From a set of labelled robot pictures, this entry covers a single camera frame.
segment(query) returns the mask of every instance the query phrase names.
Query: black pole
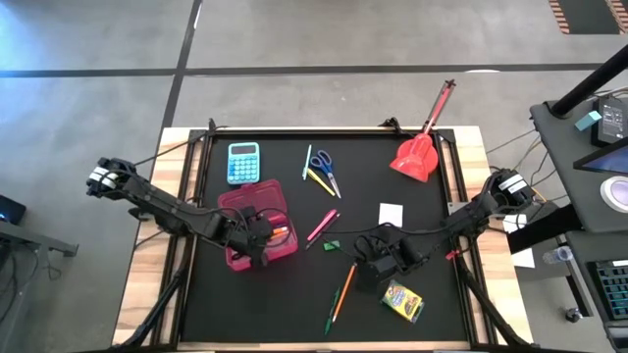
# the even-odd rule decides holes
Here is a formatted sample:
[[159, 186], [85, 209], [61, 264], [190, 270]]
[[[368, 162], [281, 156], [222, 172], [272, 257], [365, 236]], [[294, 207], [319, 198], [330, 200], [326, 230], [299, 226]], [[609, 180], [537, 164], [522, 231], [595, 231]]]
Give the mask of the black pole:
[[589, 98], [594, 92], [599, 90], [607, 82], [615, 78], [619, 73], [628, 67], [628, 45], [623, 47], [617, 54], [603, 63], [597, 70], [583, 79], [574, 89], [560, 98], [551, 106], [551, 113], [559, 119], [565, 117], [578, 104]]

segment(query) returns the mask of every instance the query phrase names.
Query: green pencil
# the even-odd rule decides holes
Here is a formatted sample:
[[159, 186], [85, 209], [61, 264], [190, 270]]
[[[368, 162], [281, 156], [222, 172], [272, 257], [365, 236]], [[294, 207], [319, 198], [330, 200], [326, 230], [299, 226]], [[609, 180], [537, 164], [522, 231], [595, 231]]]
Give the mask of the green pencil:
[[332, 318], [334, 317], [334, 309], [336, 309], [336, 304], [338, 304], [338, 298], [340, 296], [340, 287], [336, 289], [336, 294], [334, 294], [334, 303], [332, 304], [332, 309], [330, 310], [330, 316], [327, 318], [327, 323], [325, 324], [325, 335], [332, 328]]

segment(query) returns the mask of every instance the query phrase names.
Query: small green block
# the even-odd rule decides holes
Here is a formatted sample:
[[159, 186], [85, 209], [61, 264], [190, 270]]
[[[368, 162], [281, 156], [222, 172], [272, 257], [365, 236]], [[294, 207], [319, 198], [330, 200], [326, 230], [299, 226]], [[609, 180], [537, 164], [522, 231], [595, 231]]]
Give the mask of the small green block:
[[331, 243], [329, 242], [325, 242], [323, 244], [323, 248], [325, 248], [325, 251], [332, 251], [332, 250], [336, 250], [340, 247], [340, 242], [337, 240], [332, 241]]

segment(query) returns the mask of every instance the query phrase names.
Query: white paper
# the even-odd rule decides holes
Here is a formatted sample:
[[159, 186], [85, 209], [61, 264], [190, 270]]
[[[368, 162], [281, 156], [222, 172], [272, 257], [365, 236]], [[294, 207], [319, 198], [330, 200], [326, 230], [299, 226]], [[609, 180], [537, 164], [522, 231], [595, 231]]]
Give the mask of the white paper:
[[380, 224], [391, 223], [403, 227], [403, 205], [380, 204]]
[[[528, 220], [526, 215], [519, 215], [518, 220], [517, 215], [508, 215], [503, 219], [503, 230], [507, 232], [514, 232], [518, 229], [525, 227], [527, 221]], [[516, 254], [512, 254], [512, 263], [514, 264], [514, 266], [534, 269], [535, 264], [532, 249], [528, 248], [525, 250], [521, 250]]]

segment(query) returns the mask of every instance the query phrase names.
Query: yellow crayon box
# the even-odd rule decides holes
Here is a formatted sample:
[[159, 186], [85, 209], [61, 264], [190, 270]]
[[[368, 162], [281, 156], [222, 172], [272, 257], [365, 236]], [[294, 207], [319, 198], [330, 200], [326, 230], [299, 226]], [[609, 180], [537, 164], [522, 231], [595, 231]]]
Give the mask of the yellow crayon box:
[[414, 324], [418, 319], [425, 302], [412, 290], [392, 279], [382, 302], [390, 306], [407, 321]]

